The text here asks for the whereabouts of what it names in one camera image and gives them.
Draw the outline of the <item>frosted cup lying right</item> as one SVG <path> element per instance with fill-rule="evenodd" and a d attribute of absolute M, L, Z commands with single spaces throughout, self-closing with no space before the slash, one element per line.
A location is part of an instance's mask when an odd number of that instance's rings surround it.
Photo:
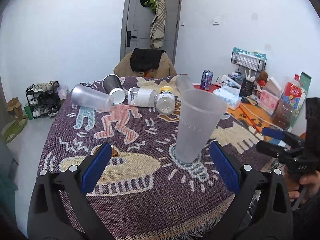
<path fill-rule="evenodd" d="M 182 95 L 187 90 L 194 90 L 193 83 L 188 75 L 178 75 L 175 81 L 176 88 L 179 93 Z"/>

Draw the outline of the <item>clear plastic cup lying left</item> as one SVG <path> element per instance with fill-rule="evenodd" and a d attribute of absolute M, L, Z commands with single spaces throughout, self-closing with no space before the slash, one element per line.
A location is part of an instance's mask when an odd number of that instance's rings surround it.
<path fill-rule="evenodd" d="M 83 85 L 76 85 L 71 91 L 71 102 L 77 106 L 108 112 L 113 105 L 113 97 Z"/>

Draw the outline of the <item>clear white-label jar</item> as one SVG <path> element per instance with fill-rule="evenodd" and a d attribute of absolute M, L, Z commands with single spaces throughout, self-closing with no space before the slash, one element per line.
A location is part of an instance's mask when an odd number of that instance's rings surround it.
<path fill-rule="evenodd" d="M 158 92 L 154 89 L 133 87 L 128 90 L 128 105 L 136 107 L 154 107 Z"/>

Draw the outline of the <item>blue drink can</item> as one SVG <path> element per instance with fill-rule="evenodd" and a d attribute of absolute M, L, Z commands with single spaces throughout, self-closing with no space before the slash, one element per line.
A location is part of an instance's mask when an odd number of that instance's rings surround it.
<path fill-rule="evenodd" d="M 201 77 L 200 88 L 209 90 L 212 84 L 213 73 L 210 70 L 204 70 Z"/>

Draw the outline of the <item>frosted translucent plastic cup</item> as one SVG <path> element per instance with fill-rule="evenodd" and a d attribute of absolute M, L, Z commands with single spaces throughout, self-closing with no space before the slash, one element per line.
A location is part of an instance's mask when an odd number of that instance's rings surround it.
<path fill-rule="evenodd" d="M 227 112 L 227 104 L 213 93 L 188 89 L 181 94 L 180 120 L 176 156 L 185 163 L 193 162 Z"/>

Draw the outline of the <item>orange animal print mat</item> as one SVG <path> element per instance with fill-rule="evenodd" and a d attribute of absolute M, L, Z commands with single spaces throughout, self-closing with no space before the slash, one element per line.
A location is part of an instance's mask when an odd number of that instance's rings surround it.
<path fill-rule="evenodd" d="M 229 108 L 227 112 L 234 116 L 239 122 L 242 122 L 244 126 L 254 127 L 257 133 L 262 133 L 264 127 L 278 128 L 278 126 L 272 122 L 271 116 L 258 105 L 240 103 L 237 109 L 232 110 Z"/>

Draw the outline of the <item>white tissue pack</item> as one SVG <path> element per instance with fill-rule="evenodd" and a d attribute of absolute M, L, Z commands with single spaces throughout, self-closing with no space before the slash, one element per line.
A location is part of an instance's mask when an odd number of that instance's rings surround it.
<path fill-rule="evenodd" d="M 223 86 L 213 91 L 213 94 L 222 98 L 231 110 L 236 110 L 240 105 L 242 98 L 239 93 L 239 89 L 229 86 Z"/>

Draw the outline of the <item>pink tissue box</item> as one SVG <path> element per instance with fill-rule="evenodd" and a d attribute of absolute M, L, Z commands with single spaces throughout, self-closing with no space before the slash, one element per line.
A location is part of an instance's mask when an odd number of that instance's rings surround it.
<path fill-rule="evenodd" d="M 269 115 L 273 115 L 282 96 L 282 92 L 281 86 L 274 77 L 269 78 L 267 84 L 263 87 L 258 106 Z"/>

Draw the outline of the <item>patterned purple woven tablecloth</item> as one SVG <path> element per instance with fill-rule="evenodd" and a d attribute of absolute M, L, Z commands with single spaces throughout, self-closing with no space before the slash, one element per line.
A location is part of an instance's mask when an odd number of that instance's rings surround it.
<path fill-rule="evenodd" d="M 74 105 L 68 98 L 48 134 L 38 175 L 42 169 L 60 173 L 80 165 L 107 142 L 112 157 L 86 198 L 112 239 L 202 239 L 234 198 L 209 155 L 211 143 L 218 142 L 259 171 L 267 171 L 272 159 L 255 149 L 263 135 L 226 112 L 198 157 L 191 163 L 180 161 L 177 89 L 174 96 L 171 115 L 127 102 L 107 112 Z M 82 231 L 67 194 L 60 196 L 73 228 Z"/>

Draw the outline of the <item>black pen holder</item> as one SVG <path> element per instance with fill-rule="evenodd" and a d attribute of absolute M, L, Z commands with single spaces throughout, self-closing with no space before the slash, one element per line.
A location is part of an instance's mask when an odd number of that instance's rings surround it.
<path fill-rule="evenodd" d="M 243 98 L 243 97 L 252 95 L 253 88 L 254 88 L 254 81 L 244 79 L 240 88 L 239 96 Z"/>

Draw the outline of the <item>shoe rack with shoes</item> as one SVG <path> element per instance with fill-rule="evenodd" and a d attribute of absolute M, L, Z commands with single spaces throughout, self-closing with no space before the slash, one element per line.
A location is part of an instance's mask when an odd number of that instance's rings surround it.
<path fill-rule="evenodd" d="M 58 86 L 58 81 L 49 81 L 30 85 L 26 89 L 27 105 L 34 119 L 45 116 L 53 118 L 58 114 L 61 108 Z"/>

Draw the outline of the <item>yellow-lid supplement bottle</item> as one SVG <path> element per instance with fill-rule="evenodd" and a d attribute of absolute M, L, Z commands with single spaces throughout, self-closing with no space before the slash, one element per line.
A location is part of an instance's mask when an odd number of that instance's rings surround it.
<path fill-rule="evenodd" d="M 170 86 L 164 86 L 159 90 L 156 108 L 161 115 L 170 115 L 175 110 L 174 90 Z"/>

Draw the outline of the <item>plaid scarf on door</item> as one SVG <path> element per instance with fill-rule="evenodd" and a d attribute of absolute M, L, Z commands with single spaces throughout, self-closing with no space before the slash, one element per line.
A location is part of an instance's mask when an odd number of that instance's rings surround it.
<path fill-rule="evenodd" d="M 150 47 L 153 49 L 163 47 L 166 17 L 167 10 L 165 0 L 156 0 L 155 16 L 150 24 Z"/>

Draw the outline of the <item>green floor mat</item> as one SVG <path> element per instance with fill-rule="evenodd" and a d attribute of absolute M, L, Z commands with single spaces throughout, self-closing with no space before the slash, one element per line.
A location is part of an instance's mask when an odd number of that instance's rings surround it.
<path fill-rule="evenodd" d="M 21 118 L 16 119 L 8 128 L 5 129 L 2 138 L 6 143 L 13 141 L 27 125 L 28 117 L 23 115 Z"/>

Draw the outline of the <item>dark grey paper cup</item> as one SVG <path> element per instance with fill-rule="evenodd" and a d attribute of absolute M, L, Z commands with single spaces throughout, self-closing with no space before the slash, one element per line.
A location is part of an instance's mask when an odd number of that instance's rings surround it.
<path fill-rule="evenodd" d="M 125 100 L 125 92 L 117 75 L 110 74 L 104 77 L 102 86 L 105 92 L 113 97 L 114 104 L 120 104 Z"/>

